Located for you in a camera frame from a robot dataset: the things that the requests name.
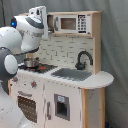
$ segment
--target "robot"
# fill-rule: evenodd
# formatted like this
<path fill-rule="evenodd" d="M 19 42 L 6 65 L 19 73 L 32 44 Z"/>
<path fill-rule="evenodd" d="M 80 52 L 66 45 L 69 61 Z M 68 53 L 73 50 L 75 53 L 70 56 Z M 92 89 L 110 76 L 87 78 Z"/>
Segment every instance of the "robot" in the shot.
<path fill-rule="evenodd" d="M 3 91 L 1 82 L 17 74 L 18 63 L 14 55 L 38 51 L 41 38 L 48 38 L 44 6 L 30 9 L 28 16 L 14 16 L 11 27 L 0 28 L 0 128 L 34 128 Z"/>

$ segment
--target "gray wall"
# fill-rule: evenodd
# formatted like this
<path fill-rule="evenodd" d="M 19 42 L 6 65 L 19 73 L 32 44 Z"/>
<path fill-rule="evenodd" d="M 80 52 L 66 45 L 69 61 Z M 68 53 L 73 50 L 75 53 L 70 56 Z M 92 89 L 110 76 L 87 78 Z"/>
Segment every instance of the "gray wall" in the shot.
<path fill-rule="evenodd" d="M 42 5 L 48 12 L 103 11 L 102 70 L 115 77 L 114 83 L 106 88 L 106 117 L 114 128 L 127 128 L 128 0 L 4 0 L 6 24 L 13 15 Z"/>
<path fill-rule="evenodd" d="M 0 27 L 4 26 L 2 2 L 0 1 Z"/>

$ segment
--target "microwave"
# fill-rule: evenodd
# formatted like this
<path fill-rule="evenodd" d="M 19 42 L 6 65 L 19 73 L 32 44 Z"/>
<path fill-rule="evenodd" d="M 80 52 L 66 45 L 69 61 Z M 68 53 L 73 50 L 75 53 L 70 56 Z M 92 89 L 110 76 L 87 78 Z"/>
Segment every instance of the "microwave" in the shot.
<path fill-rule="evenodd" d="M 91 15 L 54 15 L 54 32 L 91 34 Z"/>

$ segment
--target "pot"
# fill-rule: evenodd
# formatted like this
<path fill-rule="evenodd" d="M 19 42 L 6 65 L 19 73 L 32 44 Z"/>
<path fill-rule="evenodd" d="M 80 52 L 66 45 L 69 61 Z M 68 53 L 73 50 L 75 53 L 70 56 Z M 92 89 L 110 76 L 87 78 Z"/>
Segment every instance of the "pot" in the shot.
<path fill-rule="evenodd" d="M 26 58 L 24 59 L 24 64 L 26 67 L 34 68 L 39 66 L 39 58 Z"/>

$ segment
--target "door handle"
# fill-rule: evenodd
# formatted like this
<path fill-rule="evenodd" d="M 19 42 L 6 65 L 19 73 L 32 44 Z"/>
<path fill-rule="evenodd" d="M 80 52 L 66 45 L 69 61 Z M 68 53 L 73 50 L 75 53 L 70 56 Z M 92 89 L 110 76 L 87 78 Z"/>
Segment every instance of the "door handle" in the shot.
<path fill-rule="evenodd" d="M 22 96 L 32 97 L 32 94 L 26 94 L 26 93 L 24 93 L 24 92 L 22 92 L 22 91 L 18 91 L 18 93 L 19 93 L 20 95 L 22 95 Z"/>
<path fill-rule="evenodd" d="M 51 120 L 51 115 L 50 115 L 50 102 L 47 103 L 47 117 L 48 117 L 48 120 Z"/>
<path fill-rule="evenodd" d="M 57 22 L 58 20 L 59 20 L 58 17 L 56 17 L 56 18 L 54 19 L 54 27 L 55 27 L 55 30 L 56 30 L 56 31 L 58 31 L 58 27 L 57 27 L 57 25 L 56 25 L 56 22 Z"/>

